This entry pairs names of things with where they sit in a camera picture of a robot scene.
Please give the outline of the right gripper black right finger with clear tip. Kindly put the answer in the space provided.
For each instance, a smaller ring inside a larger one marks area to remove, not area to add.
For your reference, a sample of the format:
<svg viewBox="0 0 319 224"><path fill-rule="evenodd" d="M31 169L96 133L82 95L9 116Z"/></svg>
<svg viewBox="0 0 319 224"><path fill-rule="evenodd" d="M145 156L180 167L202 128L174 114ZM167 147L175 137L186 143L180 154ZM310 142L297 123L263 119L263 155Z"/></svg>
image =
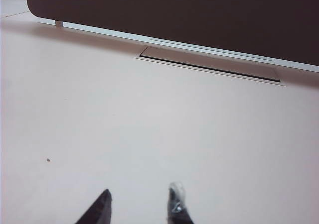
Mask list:
<svg viewBox="0 0 319 224"><path fill-rule="evenodd" d="M193 224L185 204L185 194L181 182L170 183L167 201L168 224Z"/></svg>

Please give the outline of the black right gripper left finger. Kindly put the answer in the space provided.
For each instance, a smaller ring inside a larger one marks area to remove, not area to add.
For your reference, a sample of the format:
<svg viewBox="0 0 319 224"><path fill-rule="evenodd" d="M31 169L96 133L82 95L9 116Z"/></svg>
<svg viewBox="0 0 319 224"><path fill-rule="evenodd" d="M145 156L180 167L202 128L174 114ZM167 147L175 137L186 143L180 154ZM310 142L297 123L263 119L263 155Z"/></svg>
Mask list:
<svg viewBox="0 0 319 224"><path fill-rule="evenodd" d="M110 224L112 216L112 195L105 189L76 224Z"/></svg>

